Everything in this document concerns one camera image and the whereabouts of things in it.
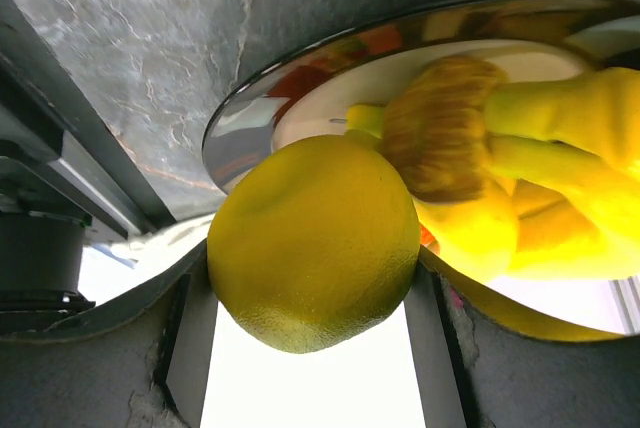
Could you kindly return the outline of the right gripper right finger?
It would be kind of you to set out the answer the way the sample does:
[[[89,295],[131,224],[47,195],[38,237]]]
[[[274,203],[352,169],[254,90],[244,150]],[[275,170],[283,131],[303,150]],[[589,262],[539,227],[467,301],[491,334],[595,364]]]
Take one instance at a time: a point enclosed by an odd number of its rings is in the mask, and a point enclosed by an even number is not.
[[[431,252],[404,307],[426,426],[638,426],[638,336],[531,309]]]

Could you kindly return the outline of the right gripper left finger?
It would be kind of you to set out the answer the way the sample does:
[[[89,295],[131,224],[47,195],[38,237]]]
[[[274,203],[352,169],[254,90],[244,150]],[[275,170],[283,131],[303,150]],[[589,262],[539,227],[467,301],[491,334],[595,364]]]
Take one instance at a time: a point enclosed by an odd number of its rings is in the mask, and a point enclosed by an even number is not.
[[[2,426],[200,426],[217,307],[200,242],[96,308],[2,335]]]

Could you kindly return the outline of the fake banana bunch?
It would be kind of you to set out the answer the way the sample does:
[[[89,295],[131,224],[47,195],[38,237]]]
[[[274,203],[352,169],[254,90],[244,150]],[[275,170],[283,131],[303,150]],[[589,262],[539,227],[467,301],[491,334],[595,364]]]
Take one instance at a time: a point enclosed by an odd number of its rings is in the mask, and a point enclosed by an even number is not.
[[[639,74],[513,82],[470,56],[430,63],[384,106],[356,104],[430,244],[478,282],[639,271]]]

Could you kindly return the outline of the fake yellow lemon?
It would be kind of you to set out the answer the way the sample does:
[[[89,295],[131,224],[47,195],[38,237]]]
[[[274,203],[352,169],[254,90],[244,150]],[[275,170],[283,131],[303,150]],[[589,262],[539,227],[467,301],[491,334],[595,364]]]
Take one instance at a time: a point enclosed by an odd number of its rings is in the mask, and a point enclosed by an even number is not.
[[[372,135],[292,143],[231,191],[207,238],[212,288],[235,322],[280,351],[320,351],[381,323],[411,285],[412,199]]]

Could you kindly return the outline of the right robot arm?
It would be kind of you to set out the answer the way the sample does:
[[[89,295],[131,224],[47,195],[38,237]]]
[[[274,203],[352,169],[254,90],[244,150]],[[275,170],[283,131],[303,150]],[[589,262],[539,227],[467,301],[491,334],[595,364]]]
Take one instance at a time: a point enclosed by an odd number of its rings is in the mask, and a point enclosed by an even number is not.
[[[1,423],[197,427],[217,302],[205,249],[102,306],[77,290],[83,229],[1,220]],[[430,427],[635,427],[639,340],[545,342],[478,306],[450,307],[438,263],[412,267],[406,303]]]

